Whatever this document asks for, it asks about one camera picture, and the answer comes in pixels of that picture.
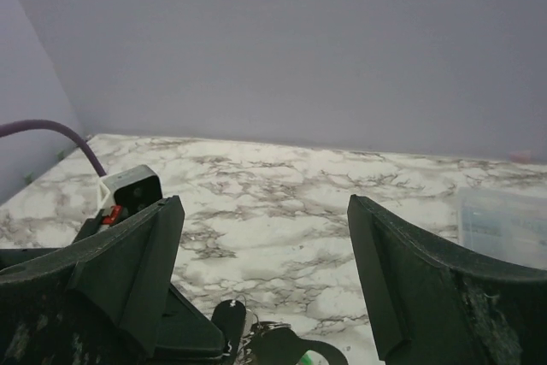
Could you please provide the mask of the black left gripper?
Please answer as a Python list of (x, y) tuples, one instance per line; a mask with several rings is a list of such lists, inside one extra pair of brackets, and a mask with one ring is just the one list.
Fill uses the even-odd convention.
[[(71, 244), (76, 243), (85, 238), (100, 233), (112, 226), (117, 225), (118, 223), (126, 220), (128, 218), (128, 213), (118, 213), (117, 215), (102, 215), (98, 213), (95, 217), (87, 219), (79, 232), (77, 233), (75, 239)], [(32, 259), (50, 254), (59, 250), (59, 247), (56, 248), (27, 248), (27, 249), (1, 249), (1, 269), (12, 267), (30, 261)]]

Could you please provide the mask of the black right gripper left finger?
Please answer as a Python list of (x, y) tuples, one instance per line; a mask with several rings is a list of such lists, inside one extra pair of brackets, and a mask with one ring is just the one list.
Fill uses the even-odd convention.
[(3, 364), (142, 364), (153, 356), (185, 211), (164, 198), (1, 271)]

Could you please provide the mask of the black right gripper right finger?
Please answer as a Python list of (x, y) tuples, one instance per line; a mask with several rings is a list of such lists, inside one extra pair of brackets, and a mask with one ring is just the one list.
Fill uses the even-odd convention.
[(483, 256), (354, 195), (350, 240), (387, 364), (543, 364), (546, 273)]

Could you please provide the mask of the black key tag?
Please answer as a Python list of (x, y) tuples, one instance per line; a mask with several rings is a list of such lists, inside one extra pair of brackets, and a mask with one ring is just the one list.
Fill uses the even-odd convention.
[(246, 316), (245, 305), (236, 299), (224, 300), (215, 307), (211, 321), (224, 336), (226, 354), (237, 353), (244, 335)]

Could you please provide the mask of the green key tag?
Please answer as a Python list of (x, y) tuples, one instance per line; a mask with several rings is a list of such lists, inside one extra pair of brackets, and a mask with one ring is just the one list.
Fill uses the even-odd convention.
[(309, 350), (299, 359), (297, 364), (298, 365), (321, 365), (322, 360), (323, 358), (319, 354)]

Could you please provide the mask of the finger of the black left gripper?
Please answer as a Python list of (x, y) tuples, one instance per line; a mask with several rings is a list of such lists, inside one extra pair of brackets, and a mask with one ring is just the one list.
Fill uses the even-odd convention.
[(335, 346), (323, 341), (302, 339), (290, 328), (267, 330), (251, 340), (251, 352), (258, 364), (298, 364), (309, 351), (323, 356), (327, 364), (346, 364), (345, 355)]
[(154, 359), (220, 359), (222, 331), (171, 284), (160, 321)]

